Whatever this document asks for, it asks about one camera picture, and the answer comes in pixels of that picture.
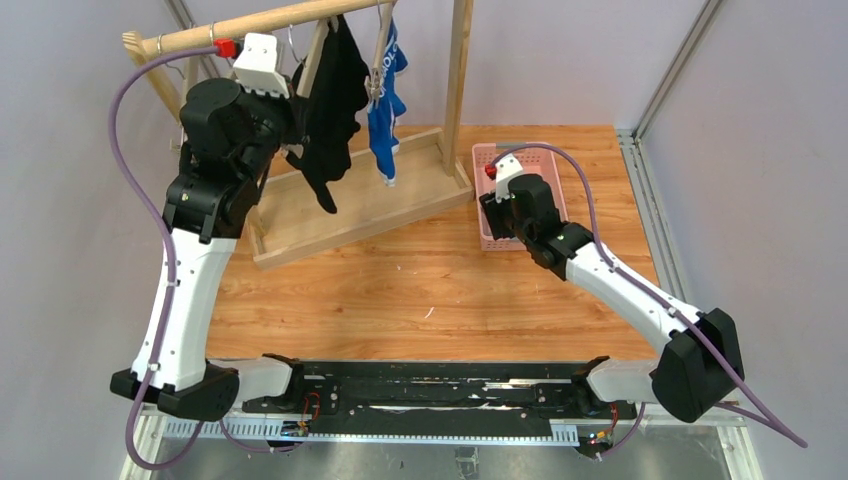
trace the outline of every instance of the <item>wooden tabletop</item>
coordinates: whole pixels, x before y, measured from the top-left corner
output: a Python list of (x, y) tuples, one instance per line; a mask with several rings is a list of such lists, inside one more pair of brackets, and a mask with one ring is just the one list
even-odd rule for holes
[[(427, 128), (398, 127), (398, 136)], [(363, 133), (352, 149), (367, 148)], [(463, 163), (475, 143), (514, 141), (545, 141), (571, 153), (589, 178), (604, 242), (656, 280), (611, 127), (463, 127)], [(278, 163), (274, 173), (286, 170)], [(569, 219), (588, 227), (580, 181), (564, 161), (558, 167)], [(407, 181), (415, 179), (398, 178), (395, 188)], [(486, 361), (655, 355), (609, 308), (528, 253), (481, 251), (475, 203), (266, 272), (253, 264), (243, 238), (221, 281), (207, 354), (262, 353)]]

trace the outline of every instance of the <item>white wall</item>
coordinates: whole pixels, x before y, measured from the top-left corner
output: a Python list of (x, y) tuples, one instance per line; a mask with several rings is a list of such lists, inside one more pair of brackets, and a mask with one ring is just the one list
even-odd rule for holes
[[(186, 0), (198, 23), (293, 0)], [(633, 127), (703, 0), (478, 0), (468, 56), (465, 124), (615, 124)], [(412, 69), (398, 80), (408, 125), (444, 122), (452, 0), (401, 0), (401, 48)], [(346, 16), (371, 63), (376, 9)], [(312, 25), (293, 29), (300, 55)], [(286, 58), (288, 70), (294, 61)]]
[[(114, 165), (109, 101), (133, 66), (121, 33), (173, 29), (161, 2), (4, 6), (0, 43), (0, 477), (116, 478), (161, 244)], [(120, 116), (127, 160), (161, 205), (175, 134), (145, 83)]]
[(737, 320), (768, 479), (844, 478), (848, 4), (729, 0), (646, 140), (692, 299)]

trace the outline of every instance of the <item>blue garment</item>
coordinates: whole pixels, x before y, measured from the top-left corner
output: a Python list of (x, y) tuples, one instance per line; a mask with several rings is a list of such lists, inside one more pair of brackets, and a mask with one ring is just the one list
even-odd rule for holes
[(380, 96), (368, 106), (369, 146), (377, 158), (377, 170), (388, 186), (395, 184), (395, 159), (392, 152), (398, 145), (395, 138), (395, 119), (406, 113), (406, 105), (395, 92), (395, 74), (406, 69), (408, 62), (397, 44), (397, 28), (392, 20), (383, 53), (383, 86)]

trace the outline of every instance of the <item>pink plastic basket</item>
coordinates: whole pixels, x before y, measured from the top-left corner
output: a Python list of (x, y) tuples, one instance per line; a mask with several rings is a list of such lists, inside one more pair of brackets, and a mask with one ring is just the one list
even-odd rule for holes
[[(474, 187), (477, 190), (477, 198), (484, 193), (491, 192), (495, 188), (494, 180), (486, 175), (485, 167), (491, 163), (498, 154), (507, 148), (517, 147), (518, 143), (478, 143), (471, 148), (474, 158)], [(543, 148), (530, 148), (515, 153), (515, 158), (521, 162), (521, 166), (527, 173), (538, 173), (551, 186), (554, 194), (554, 203), (559, 209), (559, 215), (563, 221), (568, 220), (565, 211), (565, 198), (562, 196), (562, 186), (559, 183), (559, 172), (556, 168), (556, 159), (553, 152)], [(484, 251), (511, 251), (524, 250), (524, 245), (518, 239), (495, 240), (492, 231), (483, 216), (483, 209), (477, 204), (477, 222), (480, 225), (480, 246)]]

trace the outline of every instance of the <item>wooden clothes rack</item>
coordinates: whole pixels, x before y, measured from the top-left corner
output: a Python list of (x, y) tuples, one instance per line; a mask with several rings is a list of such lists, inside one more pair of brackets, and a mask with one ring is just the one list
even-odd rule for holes
[[(380, 8), (392, 1), (312, 0), (150, 38), (127, 32), (123, 43), (132, 61), (141, 66), (160, 55), (210, 46), (213, 38), (269, 33), (375, 5)], [(328, 185), (339, 205), (335, 215), (321, 209), (300, 172), (269, 179), (246, 225), (253, 258), (260, 268), (362, 240), (474, 198), (471, 181), (457, 161), (472, 7), (473, 0), (454, 0), (444, 125), (400, 140), (395, 153), (398, 185), (388, 188), (383, 184), (370, 150), (352, 153), (351, 169), (343, 179)], [(196, 62), (187, 65), (196, 71)], [(163, 67), (150, 71), (147, 79), (179, 122), (185, 91), (193, 81), (183, 82), (181, 95)]]

